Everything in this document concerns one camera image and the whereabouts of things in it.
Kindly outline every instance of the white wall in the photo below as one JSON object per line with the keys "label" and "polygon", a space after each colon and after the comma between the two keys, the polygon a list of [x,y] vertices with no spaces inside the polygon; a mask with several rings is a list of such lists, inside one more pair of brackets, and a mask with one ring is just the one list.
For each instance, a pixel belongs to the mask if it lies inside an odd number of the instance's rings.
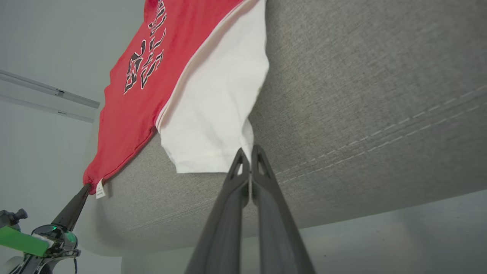
{"label": "white wall", "polygon": [[144,0],[1,0],[0,69],[100,102]]}
{"label": "white wall", "polygon": [[[317,273],[484,274],[486,216],[487,191],[480,191],[300,232]],[[192,252],[123,257],[122,273],[182,274]],[[243,240],[241,267],[260,272],[256,237]]]}
{"label": "white wall", "polygon": [[[50,223],[81,189],[91,128],[91,123],[0,101],[0,210],[25,209],[24,233]],[[121,258],[80,246],[78,273],[120,273]],[[0,265],[17,255],[0,246]],[[73,261],[60,262],[55,273],[74,273]]]}

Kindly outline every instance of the seam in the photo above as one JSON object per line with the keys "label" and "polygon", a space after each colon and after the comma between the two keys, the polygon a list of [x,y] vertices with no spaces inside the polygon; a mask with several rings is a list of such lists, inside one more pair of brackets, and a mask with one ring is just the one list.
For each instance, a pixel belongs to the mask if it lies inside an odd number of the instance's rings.
{"label": "seam", "polygon": [[[447,120],[457,118],[457,117],[461,116],[462,114],[469,113],[469,112],[471,112],[471,111],[473,111],[473,110],[478,109],[478,108],[479,108],[479,107],[481,107],[481,106],[487,106],[487,102],[484,102],[484,103],[482,103],[482,104],[479,104],[479,105],[476,105],[476,106],[474,106],[474,107],[471,107],[471,108],[467,109],[466,111],[461,111],[461,112],[459,112],[459,113],[457,113],[457,114],[455,114],[455,115],[452,115],[452,116],[450,116],[450,117],[448,117],[448,118],[444,118],[444,119],[442,119],[442,120],[440,120],[440,121],[438,121],[438,122],[435,122],[435,123],[430,123],[430,124],[428,124],[427,126],[424,126],[424,127],[422,127],[421,129],[419,129],[419,130],[414,130],[414,131],[409,132],[409,133],[407,133],[407,134],[401,135],[401,136],[396,137],[396,138],[394,138],[394,139],[392,139],[392,140],[390,140],[390,141],[386,141],[385,143],[383,143],[383,144],[381,144],[381,145],[379,145],[379,146],[373,147],[373,148],[371,148],[371,149],[369,149],[369,150],[362,151],[362,152],[357,153],[357,154],[354,154],[353,156],[348,157],[348,158],[346,158],[346,159],[341,159],[341,160],[339,160],[339,161],[337,161],[337,162],[334,162],[334,163],[328,164],[327,166],[324,166],[324,167],[318,168],[318,169],[316,169],[316,170],[313,170],[313,171],[309,171],[309,172],[307,172],[307,173],[304,173],[304,174],[302,174],[302,175],[299,175],[299,176],[296,176],[296,177],[293,177],[293,178],[287,179],[287,180],[282,181],[282,182],[280,182],[280,183],[278,183],[278,184],[279,184],[279,185],[285,184],[285,183],[287,183],[287,182],[290,182],[290,181],[292,181],[292,180],[295,180],[295,179],[296,179],[296,178],[298,178],[298,177],[304,177],[304,176],[306,176],[306,175],[310,175],[310,174],[312,174],[312,173],[315,173],[315,172],[318,172],[318,171],[321,171],[321,170],[324,170],[324,169],[331,168],[331,167],[333,167],[333,166],[335,166],[335,165],[338,165],[338,164],[344,163],[344,162],[346,162],[346,161],[348,161],[348,160],[351,160],[351,159],[353,159],[353,158],[356,158],[356,157],[359,157],[359,156],[361,156],[361,155],[365,155],[365,154],[367,154],[367,153],[370,153],[370,152],[372,152],[372,151],[374,151],[374,150],[376,150],[376,149],[380,149],[380,148],[386,147],[386,146],[387,146],[387,145],[389,145],[389,144],[397,143],[398,141],[400,141],[400,140],[402,140],[402,139],[405,139],[405,138],[407,138],[407,137],[409,137],[409,136],[413,135],[414,133],[417,133],[417,132],[420,132],[420,131],[424,131],[424,130],[426,130],[426,129],[428,129],[428,128],[432,128],[432,127],[433,127],[433,126],[435,126],[435,125],[439,125],[439,124],[441,124],[441,123],[443,123],[443,122],[445,122],[445,121],[447,121]],[[295,166],[295,167],[299,167],[299,166],[301,166],[301,165],[303,165],[303,164],[305,164],[305,163],[307,163],[307,162],[304,162],[304,163],[302,163],[302,164],[300,164],[300,165],[297,165],[297,166]],[[195,208],[195,206],[203,206],[205,203],[207,203],[207,202],[209,202],[209,201],[212,201],[212,200],[215,200],[216,198],[217,198],[217,196],[215,196],[215,197],[213,197],[213,198],[210,198],[210,199],[207,199],[207,200],[204,200],[204,201],[202,201],[202,202],[199,202],[199,203],[193,204],[193,205],[191,205],[191,206],[187,206],[187,207],[182,208],[182,209],[180,209],[180,210],[178,210],[178,211],[176,211],[176,212],[174,212],[174,213],[164,215],[164,216],[162,216],[162,217],[160,217],[160,218],[157,218],[156,220],[147,221],[147,222],[145,222],[145,223],[143,223],[143,224],[139,224],[139,225],[137,225],[137,226],[134,226],[134,227],[131,227],[131,228],[128,228],[128,229],[124,229],[124,230],[122,230],[122,231],[121,231],[121,233],[119,233],[119,234],[117,234],[117,235],[124,234],[124,233],[126,233],[126,232],[130,232],[130,231],[133,231],[133,230],[136,230],[136,229],[140,229],[140,228],[143,228],[143,227],[150,227],[150,226],[153,226],[153,225],[155,225],[155,224],[164,224],[164,223],[167,223],[167,222],[170,222],[170,221],[174,221],[174,220],[177,220],[177,219],[180,219],[180,218],[183,218],[183,217],[186,217],[186,216],[189,216],[189,215],[193,215],[193,214],[196,214],[196,213],[198,213],[198,212],[201,212],[201,211],[207,210],[207,209],[211,208],[211,206],[210,206],[210,207],[205,207],[205,208],[202,208],[202,209],[197,210],[197,211],[194,211],[194,212],[183,212],[183,211],[188,210],[188,209],[189,209],[189,210],[197,209],[198,207],[196,207],[196,208]],[[106,241],[108,241],[110,238],[112,238],[112,237],[114,237],[114,236],[116,236],[116,235],[109,236],[109,237],[106,237],[106,238],[99,238],[97,241],[98,241],[98,242],[100,242],[100,243],[102,243],[102,242],[106,242]]]}
{"label": "seam", "polygon": [[[350,160],[350,159],[353,159],[353,158],[355,158],[355,157],[357,157],[357,156],[364,155],[364,154],[366,154],[366,153],[370,153],[370,152],[372,152],[372,151],[374,151],[374,150],[376,150],[376,149],[379,149],[379,148],[381,148],[381,147],[385,147],[385,146],[387,146],[387,145],[389,145],[389,144],[392,144],[392,143],[397,143],[399,140],[405,139],[405,138],[407,138],[407,137],[409,137],[409,136],[411,136],[411,135],[414,135],[414,134],[416,134],[416,133],[418,133],[418,132],[424,131],[424,130],[426,130],[426,129],[428,129],[428,128],[431,128],[432,126],[439,125],[439,124],[441,124],[441,123],[443,123],[443,122],[445,122],[445,121],[447,121],[447,120],[455,119],[455,118],[457,118],[457,117],[461,116],[462,114],[465,114],[466,112],[471,112],[471,111],[473,111],[473,110],[478,109],[480,106],[486,106],[486,105],[487,105],[487,102],[482,103],[482,104],[479,104],[479,105],[476,105],[476,106],[474,106],[474,107],[472,107],[472,108],[469,108],[469,109],[468,109],[468,110],[466,110],[466,111],[461,111],[461,112],[459,112],[459,113],[457,113],[457,114],[455,114],[455,115],[452,115],[452,116],[450,116],[450,117],[448,117],[448,118],[444,118],[444,119],[442,119],[442,120],[441,120],[441,121],[439,121],[439,122],[430,123],[430,124],[428,124],[428,125],[426,125],[426,126],[424,126],[424,127],[420,128],[420,129],[418,129],[418,130],[411,131],[411,132],[409,132],[409,133],[407,133],[407,134],[401,135],[401,136],[399,136],[399,137],[397,137],[397,138],[394,138],[394,139],[392,139],[392,140],[390,140],[390,141],[386,141],[385,143],[383,143],[383,144],[381,144],[381,145],[378,145],[378,146],[375,146],[375,147],[373,147],[373,148],[371,148],[371,149],[369,149],[369,150],[362,151],[362,152],[360,152],[360,153],[358,153],[358,154],[355,154],[355,155],[353,155],[353,156],[351,156],[351,157],[348,157],[348,158],[346,158],[346,159],[341,159],[341,160],[339,160],[338,162],[335,162],[335,163],[329,164],[329,165],[327,165],[327,166],[325,166],[325,167],[320,168],[319,170],[326,169],[326,168],[330,168],[330,167],[332,167],[332,166],[335,166],[335,165],[341,164],[341,163],[343,163],[343,162],[345,162],[345,161],[348,161],[348,160]],[[314,170],[314,171],[312,171],[312,172],[307,172],[307,173],[304,173],[304,174],[302,174],[302,175],[292,177],[292,178],[290,178],[290,179],[288,179],[288,180],[285,180],[285,181],[280,182],[280,183],[279,183],[279,185],[280,185],[280,184],[287,183],[287,182],[290,182],[290,181],[292,181],[292,180],[294,180],[294,179],[296,179],[296,178],[303,177],[303,176],[305,176],[305,175],[311,174],[311,173],[316,172],[316,171],[317,171],[317,170]]]}
{"label": "seam", "polygon": [[[464,93],[464,94],[462,94],[462,95],[460,95],[460,96],[454,97],[454,98],[452,98],[452,99],[450,99],[450,100],[448,100],[448,101],[445,101],[445,102],[443,103],[443,105],[448,105],[448,104],[450,104],[450,103],[454,102],[455,100],[457,100],[457,99],[459,99],[459,98],[463,98],[463,97],[469,96],[469,95],[471,95],[471,94],[473,94],[473,93],[476,93],[476,92],[478,92],[478,91],[480,91],[480,90],[483,90],[483,89],[484,89],[484,88],[486,88],[486,87],[487,87],[487,85],[483,85],[483,86],[481,86],[481,87],[479,87],[479,88],[477,88],[477,89],[475,89],[475,90],[472,90],[472,91],[469,91],[469,92],[467,92],[467,93]],[[362,142],[362,141],[364,141],[364,140],[367,140],[367,139],[368,139],[368,138],[370,138],[370,137],[373,137],[373,136],[378,135],[378,134],[379,134],[379,133],[381,133],[381,132],[384,132],[384,131],[387,131],[387,130],[391,129],[391,128],[395,127],[396,125],[400,125],[400,124],[403,124],[403,123],[405,123],[405,122],[407,122],[407,121],[410,121],[410,120],[416,119],[416,118],[418,118],[418,117],[420,117],[420,116],[422,116],[422,115],[424,115],[424,114],[426,114],[426,113],[428,113],[428,112],[431,112],[431,111],[434,111],[434,110],[438,109],[438,108],[439,108],[441,105],[442,105],[442,104],[437,104],[437,105],[435,105],[435,106],[433,106],[433,107],[428,108],[428,109],[427,109],[427,110],[425,110],[425,111],[421,111],[421,112],[420,112],[420,113],[418,113],[418,114],[415,114],[415,115],[413,115],[413,116],[407,117],[407,118],[405,118],[405,119],[401,120],[401,121],[400,121],[400,122],[398,122],[398,123],[394,123],[394,124],[388,125],[387,127],[383,128],[383,129],[381,129],[381,130],[378,130],[378,131],[376,131],[376,132],[374,132],[374,133],[372,133],[372,134],[370,134],[370,135],[367,135],[367,136],[365,136],[365,137],[363,137],[363,138],[361,138],[361,139],[357,139],[357,140],[352,141],[352,142],[350,142],[350,143],[348,143],[348,144],[346,144],[346,145],[341,146],[341,147],[340,147],[340,148],[338,148],[338,149],[334,149],[334,150],[332,150],[332,151],[330,151],[330,152],[324,153],[324,154],[322,154],[322,155],[320,155],[320,156],[318,156],[318,157],[316,157],[316,158],[313,158],[313,160],[315,160],[315,159],[320,159],[320,158],[322,158],[322,157],[325,157],[326,155],[329,155],[329,154],[334,153],[334,152],[336,152],[336,151],[342,150],[342,149],[344,149],[344,148],[346,148],[346,147],[348,147],[348,146],[351,146],[351,145],[354,145],[354,144],[360,143],[360,142]],[[275,175],[282,174],[282,173],[284,173],[284,172],[288,172],[288,171],[290,171],[290,170],[292,170],[292,169],[295,169],[295,168],[297,168],[297,167],[299,167],[299,166],[301,166],[301,165],[303,165],[303,164],[296,165],[296,166],[294,166],[294,167],[292,167],[292,168],[289,168],[289,169],[286,169],[286,170],[284,170],[284,171],[279,171],[279,172],[275,173]]]}

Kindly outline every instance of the gray floor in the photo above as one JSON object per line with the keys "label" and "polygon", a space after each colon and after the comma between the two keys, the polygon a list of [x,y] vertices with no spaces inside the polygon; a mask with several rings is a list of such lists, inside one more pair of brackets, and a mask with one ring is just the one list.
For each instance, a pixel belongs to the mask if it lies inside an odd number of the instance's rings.
{"label": "gray floor", "polygon": [[[317,273],[485,273],[487,191],[302,229]],[[242,273],[259,273],[243,240]],[[122,273],[183,273],[193,248],[122,258]]]}

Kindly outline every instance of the fabric cushion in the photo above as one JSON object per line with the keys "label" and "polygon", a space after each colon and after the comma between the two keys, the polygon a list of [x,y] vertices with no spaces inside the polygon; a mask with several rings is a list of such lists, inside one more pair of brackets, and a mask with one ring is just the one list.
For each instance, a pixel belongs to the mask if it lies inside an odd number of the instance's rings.
{"label": "fabric cushion", "polygon": [[[250,121],[301,228],[487,188],[487,5],[268,0],[270,69]],[[90,197],[104,255],[194,245],[224,174],[176,174],[159,136]],[[243,236],[257,234],[256,207]]]}

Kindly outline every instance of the green tape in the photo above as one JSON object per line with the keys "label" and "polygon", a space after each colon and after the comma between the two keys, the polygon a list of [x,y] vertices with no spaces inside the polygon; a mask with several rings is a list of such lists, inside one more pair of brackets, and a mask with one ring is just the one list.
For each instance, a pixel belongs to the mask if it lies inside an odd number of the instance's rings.
{"label": "green tape", "polygon": [[49,244],[11,227],[0,228],[0,245],[10,247],[39,257],[49,248]]}

